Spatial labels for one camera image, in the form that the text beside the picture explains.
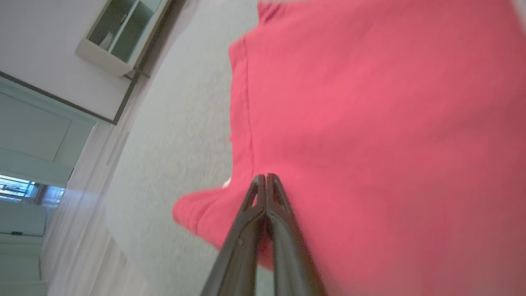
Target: folded garment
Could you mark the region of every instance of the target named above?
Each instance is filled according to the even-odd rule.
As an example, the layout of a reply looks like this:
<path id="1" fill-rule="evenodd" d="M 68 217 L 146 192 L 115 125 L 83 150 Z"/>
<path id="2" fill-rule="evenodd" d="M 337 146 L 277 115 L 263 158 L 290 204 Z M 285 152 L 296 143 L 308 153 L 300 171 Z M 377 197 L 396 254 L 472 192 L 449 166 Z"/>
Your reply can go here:
<path id="1" fill-rule="evenodd" d="M 526 295 L 526 38 L 510 3 L 259 16 L 230 48 L 230 184 L 183 196 L 174 219 L 220 248 L 252 178 L 276 173 L 330 295 Z"/>

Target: white wall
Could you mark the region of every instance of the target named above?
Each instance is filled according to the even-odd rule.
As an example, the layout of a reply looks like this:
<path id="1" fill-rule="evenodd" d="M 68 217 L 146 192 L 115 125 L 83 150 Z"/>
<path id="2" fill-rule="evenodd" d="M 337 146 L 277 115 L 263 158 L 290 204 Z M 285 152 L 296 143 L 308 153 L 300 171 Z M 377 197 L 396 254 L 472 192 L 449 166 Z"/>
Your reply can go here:
<path id="1" fill-rule="evenodd" d="M 113 119 L 129 80 L 75 55 L 106 0 L 0 0 L 0 71 Z"/>

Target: red cloth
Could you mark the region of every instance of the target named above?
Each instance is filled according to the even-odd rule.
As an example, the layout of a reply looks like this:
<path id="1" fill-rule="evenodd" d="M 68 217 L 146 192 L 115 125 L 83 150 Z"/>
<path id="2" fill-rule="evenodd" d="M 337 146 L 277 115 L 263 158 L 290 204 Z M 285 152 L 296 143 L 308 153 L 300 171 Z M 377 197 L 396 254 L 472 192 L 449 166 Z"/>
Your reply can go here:
<path id="1" fill-rule="evenodd" d="M 526 295 L 526 39 L 510 3 L 259 13 L 230 48 L 230 186 L 182 197 L 175 220 L 220 248 L 272 172 L 330 295 Z"/>

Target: pink fabric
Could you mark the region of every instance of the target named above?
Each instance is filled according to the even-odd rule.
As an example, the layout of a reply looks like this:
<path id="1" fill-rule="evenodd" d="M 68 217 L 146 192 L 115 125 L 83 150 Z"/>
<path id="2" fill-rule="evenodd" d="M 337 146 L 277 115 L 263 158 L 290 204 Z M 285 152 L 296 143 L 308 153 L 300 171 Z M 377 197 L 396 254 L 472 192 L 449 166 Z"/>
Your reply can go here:
<path id="1" fill-rule="evenodd" d="M 220 248 L 272 172 L 330 295 L 526 295 L 526 41 L 510 3 L 259 12 L 230 48 L 230 186 L 182 197 L 175 220 Z"/>

